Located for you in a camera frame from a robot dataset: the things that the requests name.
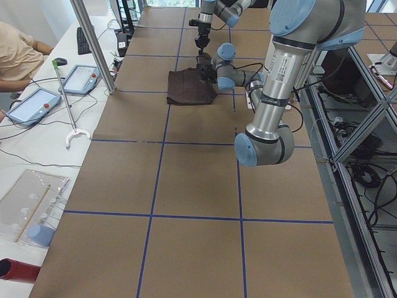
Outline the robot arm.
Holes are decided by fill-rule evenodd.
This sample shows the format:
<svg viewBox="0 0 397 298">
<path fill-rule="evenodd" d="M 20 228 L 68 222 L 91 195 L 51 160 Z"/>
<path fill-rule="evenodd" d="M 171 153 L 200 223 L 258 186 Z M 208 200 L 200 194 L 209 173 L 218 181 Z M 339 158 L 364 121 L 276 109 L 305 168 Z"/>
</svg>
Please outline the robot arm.
<svg viewBox="0 0 397 298">
<path fill-rule="evenodd" d="M 203 50 L 210 42 L 210 31 L 212 29 L 213 16 L 219 17 L 225 25 L 234 27 L 242 13 L 255 4 L 255 0 L 239 0 L 231 6 L 227 6 L 222 1 L 205 0 L 202 1 L 200 12 L 196 19 L 189 20 L 189 26 L 198 28 L 198 36 L 195 38 L 195 44 L 201 55 Z"/>
<path fill-rule="evenodd" d="M 282 116 L 305 57 L 359 43 L 365 10 L 365 1 L 277 1 L 269 19 L 274 52 L 267 74 L 234 68 L 234 46 L 219 46 L 210 60 L 218 89 L 244 87 L 255 109 L 252 122 L 234 141 L 242 165 L 276 165 L 291 157 L 295 142 Z"/>
</svg>

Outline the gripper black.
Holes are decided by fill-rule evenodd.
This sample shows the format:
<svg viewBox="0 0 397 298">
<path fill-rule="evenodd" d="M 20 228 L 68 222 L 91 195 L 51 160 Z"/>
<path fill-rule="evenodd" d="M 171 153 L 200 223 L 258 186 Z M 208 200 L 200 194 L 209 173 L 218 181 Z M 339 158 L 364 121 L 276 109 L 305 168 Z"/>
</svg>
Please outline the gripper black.
<svg viewBox="0 0 397 298">
<path fill-rule="evenodd" d="M 217 73 L 211 66 L 201 67 L 201 80 L 211 82 L 212 84 L 217 83 Z"/>
<path fill-rule="evenodd" d="M 209 34 L 211 31 L 211 23 L 208 22 L 200 22 L 198 25 L 198 37 L 195 37 L 195 44 L 199 50 L 207 47 L 210 39 Z"/>
</svg>

